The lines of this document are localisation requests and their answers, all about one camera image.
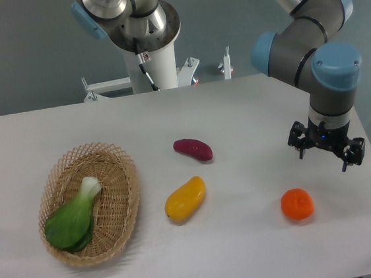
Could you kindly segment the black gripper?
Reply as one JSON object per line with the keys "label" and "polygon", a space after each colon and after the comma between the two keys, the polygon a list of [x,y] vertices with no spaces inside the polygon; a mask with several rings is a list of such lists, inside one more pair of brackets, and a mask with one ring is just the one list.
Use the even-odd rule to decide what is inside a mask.
{"label": "black gripper", "polygon": [[366,147],[364,138],[349,139],[348,130],[349,123],[337,129],[326,129],[308,120],[306,129],[302,123],[294,122],[287,143],[299,152],[300,159],[304,158],[306,149],[312,147],[329,151],[343,160],[341,171],[346,172],[348,166],[362,164]]}

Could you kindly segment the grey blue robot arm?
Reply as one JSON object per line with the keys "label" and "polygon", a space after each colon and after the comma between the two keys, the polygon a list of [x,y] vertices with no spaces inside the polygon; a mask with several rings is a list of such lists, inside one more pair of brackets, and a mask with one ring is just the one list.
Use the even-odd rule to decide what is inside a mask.
{"label": "grey blue robot arm", "polygon": [[[310,95],[307,123],[295,122],[288,144],[300,154],[327,150],[344,166],[359,165],[365,140],[348,130],[362,57],[350,44],[332,42],[352,15],[351,0],[276,0],[292,22],[280,34],[265,32],[251,52],[252,65]],[[133,92],[189,86],[198,60],[176,67],[174,41],[180,18],[163,0],[76,0],[75,20],[96,39],[109,38],[125,57]]]}

